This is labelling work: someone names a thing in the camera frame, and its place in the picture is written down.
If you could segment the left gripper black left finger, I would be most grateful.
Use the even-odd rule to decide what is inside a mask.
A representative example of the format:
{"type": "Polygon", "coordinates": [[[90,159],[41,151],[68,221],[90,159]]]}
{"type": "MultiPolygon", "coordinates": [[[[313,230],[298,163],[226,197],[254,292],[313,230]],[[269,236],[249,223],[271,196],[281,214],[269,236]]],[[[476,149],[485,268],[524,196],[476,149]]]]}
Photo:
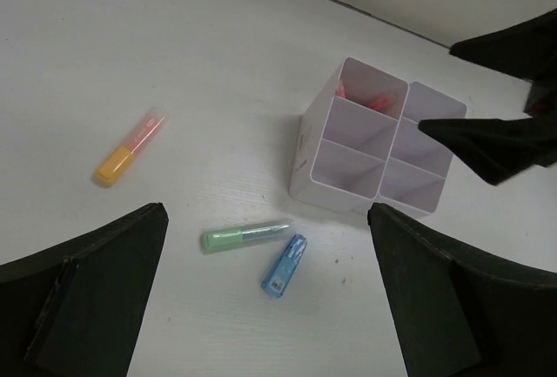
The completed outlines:
{"type": "Polygon", "coordinates": [[[125,376],[168,228],[150,203],[1,266],[3,376],[125,376]]]}

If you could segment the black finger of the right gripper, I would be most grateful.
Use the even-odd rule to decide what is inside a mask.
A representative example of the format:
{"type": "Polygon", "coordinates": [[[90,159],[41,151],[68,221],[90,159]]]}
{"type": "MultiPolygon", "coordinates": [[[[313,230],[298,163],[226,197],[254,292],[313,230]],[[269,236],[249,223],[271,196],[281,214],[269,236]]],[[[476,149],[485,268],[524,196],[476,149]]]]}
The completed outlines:
{"type": "Polygon", "coordinates": [[[556,11],[483,36],[460,41],[449,54],[530,81],[556,79],[556,11]]]}
{"type": "Polygon", "coordinates": [[[489,185],[556,163],[556,117],[425,119],[419,130],[444,145],[489,185]]]}

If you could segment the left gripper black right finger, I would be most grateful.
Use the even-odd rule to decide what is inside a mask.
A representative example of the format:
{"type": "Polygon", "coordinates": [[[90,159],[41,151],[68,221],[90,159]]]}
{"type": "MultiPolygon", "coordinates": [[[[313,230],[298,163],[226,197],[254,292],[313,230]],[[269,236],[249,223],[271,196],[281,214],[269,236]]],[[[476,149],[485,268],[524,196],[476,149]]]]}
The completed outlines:
{"type": "Polygon", "coordinates": [[[554,376],[556,275],[375,203],[367,214],[410,376],[554,376]]]}

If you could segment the blue transparent stapler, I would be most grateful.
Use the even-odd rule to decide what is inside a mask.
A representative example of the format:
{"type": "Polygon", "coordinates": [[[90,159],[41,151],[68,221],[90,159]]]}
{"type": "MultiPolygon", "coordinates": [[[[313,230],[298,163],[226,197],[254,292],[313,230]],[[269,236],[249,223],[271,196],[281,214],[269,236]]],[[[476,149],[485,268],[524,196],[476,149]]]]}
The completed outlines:
{"type": "Polygon", "coordinates": [[[307,248],[307,239],[296,234],[278,256],[261,283],[264,293],[274,299],[281,298],[307,248]]]}

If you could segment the green capped correction tape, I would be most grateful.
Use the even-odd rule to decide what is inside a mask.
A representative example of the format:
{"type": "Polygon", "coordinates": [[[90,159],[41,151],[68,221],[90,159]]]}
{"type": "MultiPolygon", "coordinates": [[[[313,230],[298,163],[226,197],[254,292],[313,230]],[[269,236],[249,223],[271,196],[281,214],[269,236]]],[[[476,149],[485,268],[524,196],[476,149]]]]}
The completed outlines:
{"type": "Polygon", "coordinates": [[[295,234],[294,221],[284,218],[208,230],[201,233],[199,241],[202,251],[210,254],[259,245],[277,239],[291,239],[295,234]]]}

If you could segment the red highlighter pen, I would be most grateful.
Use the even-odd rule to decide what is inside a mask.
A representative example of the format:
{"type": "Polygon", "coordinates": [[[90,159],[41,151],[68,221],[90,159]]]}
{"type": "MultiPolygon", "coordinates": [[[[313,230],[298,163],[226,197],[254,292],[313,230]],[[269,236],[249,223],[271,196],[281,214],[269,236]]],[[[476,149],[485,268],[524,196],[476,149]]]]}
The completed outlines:
{"type": "Polygon", "coordinates": [[[399,93],[397,91],[382,91],[369,98],[358,98],[353,94],[349,94],[342,82],[339,82],[336,87],[335,95],[362,105],[369,110],[382,113],[387,113],[399,101],[399,93]]]}

